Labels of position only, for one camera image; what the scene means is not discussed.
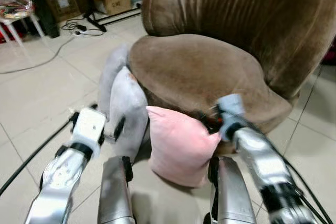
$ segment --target velvet upholstery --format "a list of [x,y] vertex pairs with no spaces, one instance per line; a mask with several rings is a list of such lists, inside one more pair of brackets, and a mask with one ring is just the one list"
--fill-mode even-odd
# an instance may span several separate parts
[[238,92],[267,133],[327,52],[336,0],[143,0],[142,19],[130,67],[149,105],[192,115]]

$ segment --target gray pillow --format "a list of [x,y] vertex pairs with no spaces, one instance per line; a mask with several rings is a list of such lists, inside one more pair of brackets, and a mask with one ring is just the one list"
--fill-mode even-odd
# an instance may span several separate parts
[[114,142],[115,153],[130,157],[133,163],[145,134],[148,113],[146,96],[127,67],[117,74],[110,97],[106,133]]
[[110,99],[112,84],[118,72],[127,65],[129,46],[121,44],[117,47],[106,60],[104,69],[99,80],[98,91],[98,110],[105,114],[109,121]]

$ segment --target tile floor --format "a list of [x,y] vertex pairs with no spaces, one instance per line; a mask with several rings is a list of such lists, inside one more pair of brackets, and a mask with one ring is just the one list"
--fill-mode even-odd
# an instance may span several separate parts
[[[104,61],[120,43],[133,44],[145,35],[140,17],[107,27],[100,37],[76,38],[53,62],[20,73],[0,74],[0,185],[29,154],[70,115],[97,100],[97,83]],[[62,31],[45,46],[33,38],[25,45],[31,54],[23,57],[6,44],[0,45],[0,72],[49,59],[70,38]],[[302,89],[299,103],[273,132],[271,140],[302,172],[333,220],[336,220],[336,69],[318,68]],[[19,175],[0,198],[1,223],[24,222],[29,204],[38,192],[46,164],[61,143],[69,139],[69,129],[57,136]],[[97,223],[102,164],[113,154],[108,143],[100,157],[86,168],[74,195],[70,224]],[[259,224],[267,213],[246,167],[242,169]],[[196,190],[169,187],[148,168],[146,161],[134,165],[131,183],[134,212],[139,223],[202,223],[209,209],[209,185]]]

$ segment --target pillow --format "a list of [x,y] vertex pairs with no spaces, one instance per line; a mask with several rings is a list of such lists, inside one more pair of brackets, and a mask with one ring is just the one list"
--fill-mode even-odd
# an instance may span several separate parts
[[110,121],[105,134],[114,142],[115,153],[130,157],[133,163],[148,123],[147,99],[127,67],[117,74],[110,92]]
[[220,142],[203,124],[185,114],[147,106],[152,154],[150,168],[162,178],[182,186],[205,184],[208,162]]
[[115,77],[122,67],[126,66],[129,47],[127,44],[121,44],[117,47],[106,60],[104,69],[99,80],[98,109],[105,114],[107,121],[110,113],[111,88]]

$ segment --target chair backrest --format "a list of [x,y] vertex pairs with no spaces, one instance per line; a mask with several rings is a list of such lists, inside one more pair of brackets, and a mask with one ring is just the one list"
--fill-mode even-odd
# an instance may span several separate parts
[[336,0],[143,0],[142,15],[149,35],[201,34],[249,52],[286,99],[336,34]]

